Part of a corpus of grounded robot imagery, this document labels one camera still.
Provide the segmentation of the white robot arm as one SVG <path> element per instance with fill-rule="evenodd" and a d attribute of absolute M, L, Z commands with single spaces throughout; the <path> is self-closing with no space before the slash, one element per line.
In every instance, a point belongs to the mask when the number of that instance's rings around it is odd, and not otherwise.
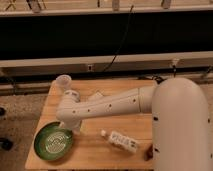
<path fill-rule="evenodd" d="M 62 96 L 56 117 L 69 130 L 89 118 L 150 113 L 154 171 L 213 171 L 211 119 L 202 89 L 186 78 L 81 102 L 79 93 Z"/>

